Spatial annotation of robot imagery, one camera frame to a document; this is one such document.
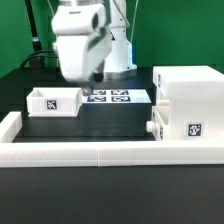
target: black surface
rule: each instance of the black surface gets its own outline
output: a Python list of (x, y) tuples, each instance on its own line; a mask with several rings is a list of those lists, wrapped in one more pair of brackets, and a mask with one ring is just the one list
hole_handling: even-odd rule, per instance
[[(152, 94), (148, 73), (139, 75), (135, 81), (106, 82), (104, 87), (133, 85), (149, 88), (147, 91)], [(0, 115), (4, 117), (4, 111), (9, 108), (22, 108), (26, 119), (21, 97), (31, 91), (33, 84), (52, 83), (68, 85), (52, 70), (44, 70), (39, 76), (29, 69), (13, 71), (0, 80), (0, 105), (5, 106), (1, 107)], [(76, 140), (94, 141), (95, 137), (76, 137)], [(108, 138), (120, 140), (133, 136), (102, 137), (102, 141)], [(223, 189), (223, 165), (0, 169), (0, 223), (223, 224)]]

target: white robot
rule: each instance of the white robot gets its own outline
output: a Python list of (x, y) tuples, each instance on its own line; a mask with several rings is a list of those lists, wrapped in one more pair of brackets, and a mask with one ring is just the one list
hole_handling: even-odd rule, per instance
[[(122, 0), (121, 3), (122, 10), (126, 11), (126, 2)], [(118, 25), (116, 18), (113, 19), (112, 28), (117, 28), (114, 34), (110, 28), (111, 11), (114, 17), (119, 13), (122, 15)], [(59, 57), (62, 75), (68, 82), (80, 83), (83, 95), (92, 92), (89, 78), (94, 72), (120, 73), (136, 69), (130, 59), (131, 44), (126, 39), (125, 21), (122, 19), (122, 11), (115, 0), (59, 1), (57, 13), (52, 20), (53, 32), (57, 36), (54, 49)], [(119, 36), (121, 29), (122, 36), (118, 37), (111, 51), (114, 35)], [(120, 57), (117, 57), (118, 49), (122, 49)]]

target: white block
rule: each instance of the white block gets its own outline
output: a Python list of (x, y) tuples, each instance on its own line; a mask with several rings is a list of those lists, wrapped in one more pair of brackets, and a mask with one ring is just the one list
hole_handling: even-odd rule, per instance
[(81, 88), (34, 88), (27, 96), (31, 117), (75, 117), (81, 105)]
[(97, 166), (92, 143), (0, 144), (0, 167)]
[(208, 66), (154, 67), (153, 82), (156, 140), (224, 139), (223, 74)]
[(21, 113), (10, 112), (0, 123), (0, 143), (11, 143), (21, 128)]

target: green backdrop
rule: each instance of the green backdrop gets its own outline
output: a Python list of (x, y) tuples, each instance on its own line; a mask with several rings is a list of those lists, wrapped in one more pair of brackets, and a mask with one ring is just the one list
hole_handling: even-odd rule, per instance
[[(43, 48), (49, 49), (54, 35), (47, 1), (31, 1)], [(51, 2), (56, 9), (57, 0)], [(134, 7), (135, 0), (127, 0), (131, 23)], [(24, 0), (1, 0), (0, 8), (0, 76), (3, 76), (18, 68), (33, 50)], [(224, 2), (139, 0), (133, 45), (134, 58), (140, 67), (210, 65), (224, 72)]]

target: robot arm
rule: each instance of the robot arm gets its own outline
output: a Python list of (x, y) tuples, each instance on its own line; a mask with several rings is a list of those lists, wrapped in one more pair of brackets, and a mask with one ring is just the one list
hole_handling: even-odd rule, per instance
[(91, 94), (89, 78), (103, 69), (111, 51), (109, 0), (60, 1), (52, 20), (57, 39), (54, 48), (62, 75), (68, 82), (78, 82), (84, 94)]

